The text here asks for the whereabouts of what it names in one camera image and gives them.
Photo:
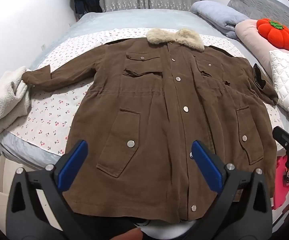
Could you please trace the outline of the person's hand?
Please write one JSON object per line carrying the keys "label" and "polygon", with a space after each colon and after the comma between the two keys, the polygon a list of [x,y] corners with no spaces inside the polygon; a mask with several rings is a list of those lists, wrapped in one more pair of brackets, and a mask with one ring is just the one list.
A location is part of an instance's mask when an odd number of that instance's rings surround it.
{"label": "person's hand", "polygon": [[113,237],[111,240],[142,240],[143,233],[140,228],[134,228],[126,233]]}

